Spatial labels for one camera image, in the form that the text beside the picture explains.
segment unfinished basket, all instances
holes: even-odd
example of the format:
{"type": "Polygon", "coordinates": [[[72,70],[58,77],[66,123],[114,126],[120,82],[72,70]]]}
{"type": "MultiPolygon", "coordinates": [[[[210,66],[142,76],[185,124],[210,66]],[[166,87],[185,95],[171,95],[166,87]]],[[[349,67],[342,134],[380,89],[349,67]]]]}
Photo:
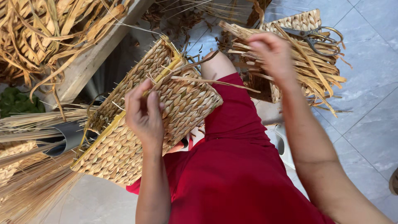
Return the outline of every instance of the unfinished basket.
{"type": "MultiPolygon", "coordinates": [[[[314,9],[308,12],[303,12],[300,14],[296,14],[294,16],[285,17],[280,20],[275,20],[273,22],[269,22],[263,25],[263,30],[271,31],[278,35],[281,35],[279,31],[272,26],[272,24],[278,24],[281,27],[309,31],[321,26],[322,21],[320,18],[319,9],[314,9]]],[[[297,39],[297,36],[290,35],[291,38],[297,39]]],[[[240,62],[247,63],[248,60],[245,57],[239,57],[240,62]]],[[[248,74],[249,81],[244,82],[244,84],[252,89],[259,90],[261,93],[255,93],[252,91],[248,91],[249,95],[252,98],[263,100],[271,103],[277,103],[280,101],[282,94],[279,88],[274,84],[274,82],[269,81],[267,79],[248,74]]],[[[307,89],[303,89],[306,92],[306,95],[310,94],[307,89]]]]}
{"type": "Polygon", "coordinates": [[[77,153],[71,169],[126,185],[141,176],[141,142],[125,123],[125,111],[118,106],[123,108],[125,93],[146,78],[160,79],[151,91],[157,91],[165,103],[163,155],[221,105],[221,96],[209,84],[169,79],[171,75],[200,78],[195,68],[178,74],[169,72],[187,64],[167,37],[158,40],[89,119],[88,128],[100,136],[84,153],[77,153]]]}

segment fingernail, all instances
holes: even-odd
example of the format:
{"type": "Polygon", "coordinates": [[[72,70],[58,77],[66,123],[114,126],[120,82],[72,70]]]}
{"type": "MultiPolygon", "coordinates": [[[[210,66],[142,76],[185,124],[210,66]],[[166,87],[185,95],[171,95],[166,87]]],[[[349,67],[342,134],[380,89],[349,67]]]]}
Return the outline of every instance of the fingernail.
{"type": "Polygon", "coordinates": [[[252,48],[256,48],[256,47],[261,47],[261,42],[260,41],[253,41],[249,43],[249,46],[251,46],[252,48]]]}

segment floor tile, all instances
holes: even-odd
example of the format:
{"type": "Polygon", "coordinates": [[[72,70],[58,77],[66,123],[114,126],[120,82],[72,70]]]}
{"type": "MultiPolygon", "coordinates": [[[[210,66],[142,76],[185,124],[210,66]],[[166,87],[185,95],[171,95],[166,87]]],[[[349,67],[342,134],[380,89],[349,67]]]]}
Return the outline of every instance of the floor tile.
{"type": "Polygon", "coordinates": [[[398,89],[344,134],[387,180],[398,167],[397,111],[398,89]]]}
{"type": "Polygon", "coordinates": [[[398,196],[389,195],[387,198],[379,198],[371,202],[394,223],[398,222],[398,196]]]}
{"type": "Polygon", "coordinates": [[[326,134],[328,134],[330,141],[332,143],[337,141],[341,137],[341,134],[331,124],[329,124],[329,122],[324,117],[322,117],[322,115],[315,108],[311,108],[311,110],[315,118],[324,128],[326,134]]]}
{"type": "Polygon", "coordinates": [[[95,213],[74,198],[66,196],[51,210],[44,224],[106,224],[95,213]]]}
{"type": "Polygon", "coordinates": [[[256,104],[256,109],[263,125],[283,122],[282,114],[280,113],[282,111],[281,103],[273,104],[259,101],[256,104]]]}
{"type": "Polygon", "coordinates": [[[268,22],[319,8],[323,26],[335,26],[351,9],[347,0],[273,0],[265,10],[268,22]]]}
{"type": "Polygon", "coordinates": [[[348,0],[351,5],[355,6],[360,0],[348,0]]]}
{"type": "Polygon", "coordinates": [[[285,164],[286,174],[293,181],[297,177],[297,173],[295,169],[292,169],[290,166],[285,164]]]}
{"type": "Polygon", "coordinates": [[[341,134],[348,131],[366,113],[398,86],[398,54],[383,40],[369,23],[355,10],[351,10],[336,26],[343,35],[347,50],[344,59],[337,62],[340,75],[347,78],[342,89],[334,89],[329,103],[336,110],[352,110],[339,113],[335,118],[329,111],[320,114],[341,134]]]}
{"type": "Polygon", "coordinates": [[[398,50],[398,1],[361,0],[355,5],[359,13],[395,49],[398,50]]]}
{"type": "Polygon", "coordinates": [[[341,137],[334,143],[345,173],[369,200],[386,198],[388,181],[354,148],[341,137]]]}
{"type": "Polygon", "coordinates": [[[107,224],[134,223],[138,195],[111,181],[85,175],[70,194],[107,224]]]}
{"type": "Polygon", "coordinates": [[[191,48],[188,51],[188,55],[194,56],[200,54],[200,59],[202,59],[202,57],[210,53],[211,49],[213,51],[218,50],[217,41],[215,40],[215,37],[222,39],[221,36],[222,28],[218,26],[219,21],[220,19],[216,18],[216,20],[213,23],[214,26],[212,27],[212,29],[211,30],[207,29],[206,32],[201,36],[201,38],[196,42],[196,44],[191,46],[191,48]]]}

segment leg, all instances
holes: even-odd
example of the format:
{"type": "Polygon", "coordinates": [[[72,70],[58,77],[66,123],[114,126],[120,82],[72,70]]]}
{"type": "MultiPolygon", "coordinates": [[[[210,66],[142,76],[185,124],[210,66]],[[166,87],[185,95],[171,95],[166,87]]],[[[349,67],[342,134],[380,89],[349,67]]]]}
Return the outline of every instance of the leg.
{"type": "MultiPolygon", "coordinates": [[[[215,51],[208,53],[204,59],[209,58],[214,53],[215,51]]],[[[221,52],[218,52],[211,60],[202,63],[200,69],[202,78],[208,80],[219,80],[237,72],[229,58],[221,52]]]]}
{"type": "MultiPolygon", "coordinates": [[[[211,60],[202,63],[201,73],[203,79],[243,86],[232,62],[222,53],[218,53],[211,60]]],[[[273,147],[264,133],[266,128],[261,124],[261,119],[257,115],[257,110],[247,90],[221,84],[213,84],[213,88],[221,95],[224,103],[205,118],[206,141],[232,138],[273,147]]]]}

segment cut straw scrap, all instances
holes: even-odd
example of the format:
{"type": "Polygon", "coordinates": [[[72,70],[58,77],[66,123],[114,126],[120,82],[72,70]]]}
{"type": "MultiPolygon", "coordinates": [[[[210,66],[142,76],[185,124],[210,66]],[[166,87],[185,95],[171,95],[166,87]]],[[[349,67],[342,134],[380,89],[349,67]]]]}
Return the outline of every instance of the cut straw scrap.
{"type": "Polygon", "coordinates": [[[289,35],[287,35],[287,33],[278,25],[278,24],[272,24],[284,37],[285,39],[287,39],[295,48],[297,48],[297,50],[303,55],[303,57],[307,60],[308,64],[310,64],[311,68],[314,70],[314,72],[318,75],[318,78],[322,81],[323,85],[326,87],[326,89],[328,90],[329,94],[331,96],[333,96],[333,90],[332,88],[329,86],[329,83],[326,81],[325,77],[323,77],[323,75],[321,74],[321,72],[319,72],[319,70],[316,68],[316,66],[314,65],[314,63],[312,62],[312,60],[308,57],[308,55],[304,52],[304,50],[302,49],[302,47],[296,43],[296,41],[292,40],[289,35]]]}
{"type": "Polygon", "coordinates": [[[180,76],[171,76],[170,79],[187,80],[187,81],[194,81],[194,82],[199,82],[199,83],[216,83],[216,84],[221,84],[221,85],[226,85],[226,86],[234,86],[234,87],[238,87],[238,88],[244,88],[244,89],[250,90],[252,92],[261,93],[260,91],[257,91],[257,90],[254,90],[254,89],[251,89],[251,88],[248,88],[245,86],[239,86],[239,85],[215,81],[215,80],[195,79],[195,78],[180,77],[180,76]]]}

